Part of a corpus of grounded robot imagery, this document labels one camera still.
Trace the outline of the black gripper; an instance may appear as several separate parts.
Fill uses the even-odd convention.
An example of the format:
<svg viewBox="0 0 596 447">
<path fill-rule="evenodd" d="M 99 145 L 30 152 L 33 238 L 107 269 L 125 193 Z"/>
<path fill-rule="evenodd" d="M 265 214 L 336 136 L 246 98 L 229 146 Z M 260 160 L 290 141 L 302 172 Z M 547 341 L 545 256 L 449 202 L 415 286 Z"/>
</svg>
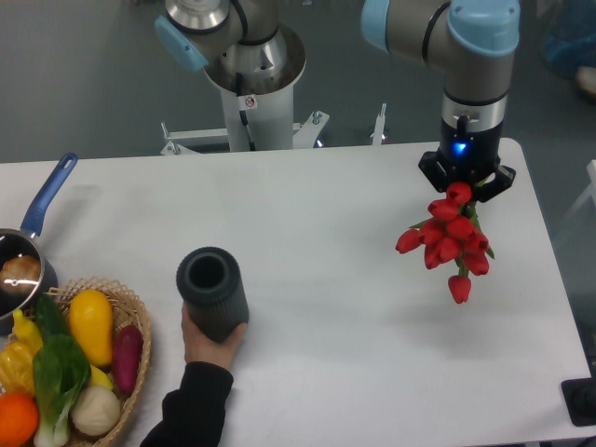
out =
<svg viewBox="0 0 596 447">
<path fill-rule="evenodd" d="M 500 122 L 473 131 L 467 115 L 460 115 L 453 127 L 442 121 L 439 148 L 424 152 L 418 168 L 437 192 L 461 182 L 470 186 L 475 201 L 488 202 L 508 190 L 516 177 L 516 170 L 503 166 L 498 154 L 502 128 Z"/>
</svg>

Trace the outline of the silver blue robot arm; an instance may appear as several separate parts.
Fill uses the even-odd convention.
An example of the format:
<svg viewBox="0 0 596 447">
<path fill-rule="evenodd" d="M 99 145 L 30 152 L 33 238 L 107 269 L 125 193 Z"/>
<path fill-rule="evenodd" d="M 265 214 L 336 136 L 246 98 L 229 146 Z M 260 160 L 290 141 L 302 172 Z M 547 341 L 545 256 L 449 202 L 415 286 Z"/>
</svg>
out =
<svg viewBox="0 0 596 447">
<path fill-rule="evenodd" d="M 233 99 L 290 88 L 302 75 L 305 47 L 278 18 L 275 1 L 168 1 L 156 35 L 186 69 L 205 71 Z M 443 192 L 468 183 L 486 202 L 515 178 L 498 154 L 514 54 L 516 1 L 367 1 L 360 15 L 372 46 L 442 70 L 440 145 L 419 167 Z"/>
</svg>

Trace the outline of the black sleeved forearm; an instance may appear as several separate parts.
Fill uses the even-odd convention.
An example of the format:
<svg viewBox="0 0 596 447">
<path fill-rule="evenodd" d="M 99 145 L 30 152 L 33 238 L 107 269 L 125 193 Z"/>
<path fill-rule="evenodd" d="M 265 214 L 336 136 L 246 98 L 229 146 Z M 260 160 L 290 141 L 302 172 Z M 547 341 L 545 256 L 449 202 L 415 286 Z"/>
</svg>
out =
<svg viewBox="0 0 596 447">
<path fill-rule="evenodd" d="M 162 400 L 162 420 L 141 445 L 217 446 L 233 383 L 232 373 L 225 368 L 203 361 L 188 363 L 180 387 Z"/>
</svg>

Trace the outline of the person's hand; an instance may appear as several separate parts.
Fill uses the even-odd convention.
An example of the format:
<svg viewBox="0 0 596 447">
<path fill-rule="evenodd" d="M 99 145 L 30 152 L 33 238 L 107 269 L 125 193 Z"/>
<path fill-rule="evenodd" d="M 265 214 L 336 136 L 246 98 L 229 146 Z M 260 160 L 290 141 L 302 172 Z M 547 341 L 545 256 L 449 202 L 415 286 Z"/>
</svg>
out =
<svg viewBox="0 0 596 447">
<path fill-rule="evenodd" d="M 248 329 L 248 324 L 240 323 L 223 342 L 214 342 L 192 321 L 187 306 L 183 305 L 181 327 L 184 360 L 187 364 L 203 362 L 230 372 L 237 349 Z"/>
</svg>

